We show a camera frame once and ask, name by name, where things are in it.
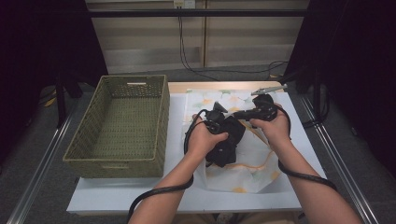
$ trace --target forearm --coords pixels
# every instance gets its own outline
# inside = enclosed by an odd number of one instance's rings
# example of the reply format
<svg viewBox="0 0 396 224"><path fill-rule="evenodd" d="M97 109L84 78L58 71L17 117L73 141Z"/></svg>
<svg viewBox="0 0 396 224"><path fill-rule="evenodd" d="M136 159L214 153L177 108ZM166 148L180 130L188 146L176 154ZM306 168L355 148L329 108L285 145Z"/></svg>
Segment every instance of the forearm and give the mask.
<svg viewBox="0 0 396 224"><path fill-rule="evenodd" d="M286 141L276 154L288 170L319 176L292 143ZM297 177L289 176L289 180L310 223L361 223L334 189Z"/></svg>
<svg viewBox="0 0 396 224"><path fill-rule="evenodd" d="M186 155L180 163L155 186L155 189L187 183L202 159ZM143 200L129 223L171 223L184 190L158 194Z"/></svg>

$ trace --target gray carpet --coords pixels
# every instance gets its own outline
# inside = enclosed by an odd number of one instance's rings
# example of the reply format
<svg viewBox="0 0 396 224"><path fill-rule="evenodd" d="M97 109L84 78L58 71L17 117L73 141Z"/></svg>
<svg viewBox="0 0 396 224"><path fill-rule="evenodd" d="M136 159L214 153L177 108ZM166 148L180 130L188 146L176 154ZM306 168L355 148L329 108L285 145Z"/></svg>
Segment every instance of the gray carpet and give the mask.
<svg viewBox="0 0 396 224"><path fill-rule="evenodd" d="M241 69L244 71L264 70L266 66L236 66L228 67L229 70ZM281 74L284 67L274 69L271 74ZM160 71L139 73L146 75L167 74L169 81L208 81L206 77L199 77L187 70ZM219 80L267 80L267 73L239 74L230 72L207 72ZM287 91L300 116L301 121L308 120L301 102L301 95L293 88L294 83L289 83ZM35 201L25 218L24 223L124 223L125 216L114 217L79 217L68 214L65 209L70 201L76 186L77 176L62 162L68 144L77 129L85 109L92 97L93 88L82 85L84 95L78 100L67 99L67 107L76 105L76 112L71 120L69 130L64 140L54 154L53 162L46 173L41 188L35 196ZM351 125L331 102L329 116L324 122L327 131L336 144L339 153L347 164L352 176L360 186L363 194L369 201L379 223L394 223L396 219L396 181L384 167L372 156L364 140L355 136ZM51 138L56 130L57 108L56 103L49 107L40 106L32 118L30 126L23 133L13 152L3 164L0 175L0 223L7 223L18 199L23 194L30 179L34 175ZM329 159L324 146L314 128L306 129L307 135L318 154L318 158L326 171L327 176L339 188L340 193L351 203L351 197L345 188L340 175Z"/></svg>

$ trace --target table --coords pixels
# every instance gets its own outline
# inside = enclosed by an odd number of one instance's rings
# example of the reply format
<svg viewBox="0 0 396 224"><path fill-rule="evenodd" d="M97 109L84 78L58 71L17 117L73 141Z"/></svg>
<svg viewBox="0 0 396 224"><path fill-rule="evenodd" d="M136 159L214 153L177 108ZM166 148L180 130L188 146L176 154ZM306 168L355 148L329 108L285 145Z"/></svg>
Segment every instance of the table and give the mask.
<svg viewBox="0 0 396 224"><path fill-rule="evenodd" d="M251 90L279 86L277 82L179 82L169 83L171 92L170 116L164 173L167 174L181 160L183 147L181 123L186 89ZM287 93L276 93L278 102L289 112L291 138L294 145L322 176L325 176L303 126ZM126 214L131 202L150 190L159 178L81 178L67 208L69 213L87 215ZM186 190L178 208L179 213L257 212L301 210L301 206L286 175L282 174L260 193L232 193L211 191L196 175L193 185Z"/></svg>

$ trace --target white table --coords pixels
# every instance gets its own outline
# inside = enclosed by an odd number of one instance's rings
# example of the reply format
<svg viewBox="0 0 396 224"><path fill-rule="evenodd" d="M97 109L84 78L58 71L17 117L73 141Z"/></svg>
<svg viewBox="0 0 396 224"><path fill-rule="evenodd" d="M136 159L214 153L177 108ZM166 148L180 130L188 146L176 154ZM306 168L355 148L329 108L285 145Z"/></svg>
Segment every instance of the white table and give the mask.
<svg viewBox="0 0 396 224"><path fill-rule="evenodd" d="M182 119L184 93L171 93L164 173L168 174L183 157ZM289 95L277 92L276 98L291 119L291 139L303 156L323 177L325 174L297 116ZM152 189L160 178L81 178L67 208L69 213L87 215L127 214L132 201ZM185 191L179 213L258 212L301 210L286 175L282 174L260 193L218 192L205 188L195 174L193 185Z"/></svg>

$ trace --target person's right hand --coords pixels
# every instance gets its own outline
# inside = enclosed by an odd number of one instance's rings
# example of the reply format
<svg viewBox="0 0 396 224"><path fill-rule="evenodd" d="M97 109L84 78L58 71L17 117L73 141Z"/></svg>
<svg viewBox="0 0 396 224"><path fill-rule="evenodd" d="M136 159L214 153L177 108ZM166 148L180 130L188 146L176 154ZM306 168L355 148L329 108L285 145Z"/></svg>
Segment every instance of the person's right hand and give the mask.
<svg viewBox="0 0 396 224"><path fill-rule="evenodd" d="M288 119L280 110L277 111L276 118L272 121L251 119L249 122L251 125L262 129L262 132L267 137L273 150L276 150L277 148L282 147L283 144L290 142Z"/></svg>

